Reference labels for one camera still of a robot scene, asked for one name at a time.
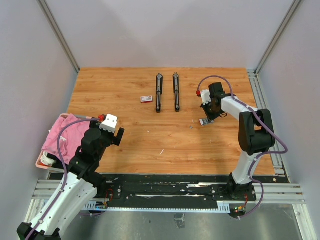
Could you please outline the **small white staple tray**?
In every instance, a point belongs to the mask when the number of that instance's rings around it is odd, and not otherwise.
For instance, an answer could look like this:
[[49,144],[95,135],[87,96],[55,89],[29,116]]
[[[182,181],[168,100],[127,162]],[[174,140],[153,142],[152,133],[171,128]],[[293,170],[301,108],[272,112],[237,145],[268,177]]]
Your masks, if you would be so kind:
[[202,119],[199,120],[199,122],[200,122],[201,126],[206,126],[206,125],[210,125],[210,124],[214,123],[213,120],[210,120],[208,118],[202,118]]

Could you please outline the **black stapler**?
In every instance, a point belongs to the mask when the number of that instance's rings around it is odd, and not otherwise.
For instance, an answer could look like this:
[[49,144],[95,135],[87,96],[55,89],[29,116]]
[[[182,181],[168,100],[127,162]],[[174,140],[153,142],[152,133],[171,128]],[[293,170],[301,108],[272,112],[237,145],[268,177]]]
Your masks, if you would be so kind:
[[162,93],[163,93],[163,75],[161,73],[158,73],[156,76],[156,106],[155,106],[155,111],[157,113],[161,112]]
[[173,74],[173,92],[174,92],[174,108],[176,112],[180,111],[180,81],[177,72]]

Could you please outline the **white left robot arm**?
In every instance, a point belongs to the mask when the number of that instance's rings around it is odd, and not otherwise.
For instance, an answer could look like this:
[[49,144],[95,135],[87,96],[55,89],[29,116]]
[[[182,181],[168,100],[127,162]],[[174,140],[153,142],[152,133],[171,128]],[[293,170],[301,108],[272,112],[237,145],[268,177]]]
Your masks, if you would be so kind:
[[107,114],[98,118],[79,119],[63,129],[89,122],[89,129],[81,140],[69,165],[63,164],[64,175],[49,201],[31,222],[17,228],[21,240],[59,240],[68,226],[93,197],[107,193],[107,180],[96,170],[106,148],[119,146],[125,132],[116,129],[118,117]]

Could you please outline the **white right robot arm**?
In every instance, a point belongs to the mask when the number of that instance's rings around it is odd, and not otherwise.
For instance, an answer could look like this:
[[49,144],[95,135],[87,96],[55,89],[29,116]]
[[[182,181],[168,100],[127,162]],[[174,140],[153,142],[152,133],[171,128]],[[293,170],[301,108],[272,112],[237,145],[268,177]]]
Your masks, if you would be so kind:
[[209,123],[223,115],[231,115],[238,120],[238,143],[240,158],[235,170],[230,174],[226,193],[232,200],[240,199],[252,185],[253,172],[263,153],[275,145],[272,136],[273,123],[267,109],[257,109],[240,101],[233,93],[226,93],[220,82],[212,83],[209,89],[197,90],[201,98],[201,108]]

